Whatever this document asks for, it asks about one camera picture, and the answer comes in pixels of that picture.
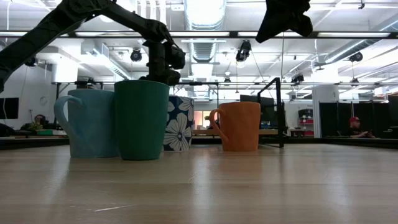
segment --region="desk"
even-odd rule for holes
[[[204,136],[218,136],[216,130],[193,130],[192,134],[194,136],[204,135]],[[262,129],[259,130],[259,135],[278,135],[278,130],[272,129]]]

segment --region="wooden table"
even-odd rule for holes
[[[192,134],[194,136],[197,135],[205,135],[205,136],[218,136],[218,133],[213,129],[213,130],[193,130]],[[278,135],[278,130],[272,129],[261,129],[259,130],[260,135]]]
[[[157,161],[0,151],[1,223],[393,224],[398,151],[293,144],[193,147]]]

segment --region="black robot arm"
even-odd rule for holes
[[[175,45],[165,24],[145,19],[110,0],[63,0],[31,31],[0,52],[0,93],[4,83],[21,65],[34,57],[57,37],[79,28],[84,22],[104,15],[141,34],[149,47],[149,74],[146,80],[168,85],[178,83],[174,69],[185,66],[185,53]]]

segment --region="spotlight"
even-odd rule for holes
[[[36,67],[39,61],[35,57],[31,57],[27,62],[25,62],[25,65],[28,67]]]
[[[292,83],[298,84],[304,82],[304,76],[303,74],[298,74],[295,77],[292,77]]]
[[[251,44],[250,40],[243,40],[241,47],[236,54],[236,61],[237,62],[244,62],[249,56],[251,51]]]
[[[142,59],[141,49],[133,49],[130,58],[133,62],[141,61]]]
[[[358,78],[353,78],[351,81],[349,81],[350,83],[359,83],[359,81],[358,81]]]
[[[362,59],[363,59],[363,55],[362,55],[361,52],[358,52],[358,53],[356,53],[356,54],[354,54],[354,55],[352,55],[351,57],[348,58],[348,60],[350,62],[360,62],[360,61],[362,61]]]

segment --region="fluorescent light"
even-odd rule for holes
[[[389,32],[320,32],[318,37],[388,37]]]
[[[312,93],[307,93],[306,95],[303,95],[303,96],[298,96],[297,98],[300,98],[300,99],[302,99],[302,98],[305,98],[305,97],[307,97],[307,96],[309,96],[309,95],[311,95]]]
[[[181,43],[226,43],[226,40],[181,40]]]
[[[238,32],[238,37],[257,37],[257,32]]]
[[[5,31],[5,32],[0,32],[0,35],[22,37],[22,36],[25,35],[26,33],[27,33],[27,32],[25,32],[25,31],[19,31],[19,32],[15,32],[15,31]]]
[[[172,37],[227,37],[229,36],[229,32],[209,32],[209,31],[192,31],[192,32],[170,32]]]
[[[112,36],[126,36],[126,37],[140,37],[140,33],[138,32],[76,32],[76,35],[79,37],[112,37]]]
[[[282,32],[276,35],[276,37],[283,37],[284,35],[285,37],[301,37],[301,35],[296,32]]]
[[[295,32],[281,32],[280,34],[276,35],[276,37],[301,37],[300,34]],[[238,37],[256,37],[257,32],[238,32]]]

